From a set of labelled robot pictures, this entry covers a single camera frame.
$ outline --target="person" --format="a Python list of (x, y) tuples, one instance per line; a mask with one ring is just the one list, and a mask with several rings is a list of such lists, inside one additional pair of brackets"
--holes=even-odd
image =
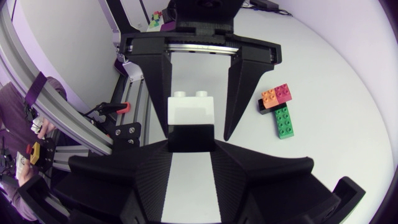
[[(67, 94), (61, 83), (52, 78), (47, 77), (47, 82), (55, 88), (55, 90), (66, 100)], [(26, 119), (25, 100), (24, 97), (17, 91), (12, 83), (4, 85), (0, 89), (0, 141), (3, 140), (2, 145), (8, 149), (12, 158), (16, 158), (17, 152), (21, 153), (25, 158), (30, 158), (26, 153), (28, 144), (33, 146), (35, 142), (43, 143), (42, 137), (49, 133), (55, 126), (47, 119), (44, 119), (42, 129), (39, 134), (35, 134), (30, 128), (32, 123)], [(24, 185), (31, 177), (33, 177), (37, 170), (30, 168), (30, 162), (27, 159), (22, 169), (19, 186)], [(4, 191), (11, 199), (12, 205), (16, 208), (19, 214), (29, 221), (35, 221), (36, 217), (29, 206), (23, 201), (18, 193), (18, 188), (2, 183)]]

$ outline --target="pink lego brick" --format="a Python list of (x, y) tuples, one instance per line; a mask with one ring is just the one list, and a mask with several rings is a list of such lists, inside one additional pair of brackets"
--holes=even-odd
[(274, 89), (279, 104), (285, 103), (292, 99), (292, 95), (290, 94), (287, 84), (275, 87)]

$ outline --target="hand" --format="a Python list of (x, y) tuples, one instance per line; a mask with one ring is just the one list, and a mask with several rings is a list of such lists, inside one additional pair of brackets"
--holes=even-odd
[(37, 134), (37, 137), (39, 139), (42, 139), (44, 137), (45, 134), (48, 134), (49, 132), (51, 132), (52, 130), (54, 130), (56, 127), (54, 126), (54, 124), (50, 123), (50, 121), (48, 121), (47, 119), (43, 119), (43, 125), (42, 125), (42, 129), (40, 130), (40, 132)]
[(25, 160), (24, 168), (22, 168), (21, 175), (19, 176), (19, 186), (22, 187), (30, 178), (34, 176), (33, 169), (30, 168), (30, 160)]

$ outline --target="yellow object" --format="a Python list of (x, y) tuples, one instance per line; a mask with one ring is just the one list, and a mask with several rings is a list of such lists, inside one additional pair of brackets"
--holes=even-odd
[(30, 163), (31, 164), (36, 164), (36, 162), (39, 160), (40, 157), (40, 144), (36, 142), (33, 145), (33, 153), (30, 155)]

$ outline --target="green lego brick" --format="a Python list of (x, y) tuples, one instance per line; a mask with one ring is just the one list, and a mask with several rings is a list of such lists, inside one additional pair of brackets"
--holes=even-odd
[(151, 21), (149, 27), (155, 27), (156, 21)]
[(275, 111), (276, 123), (280, 139), (294, 136), (292, 121), (287, 106)]

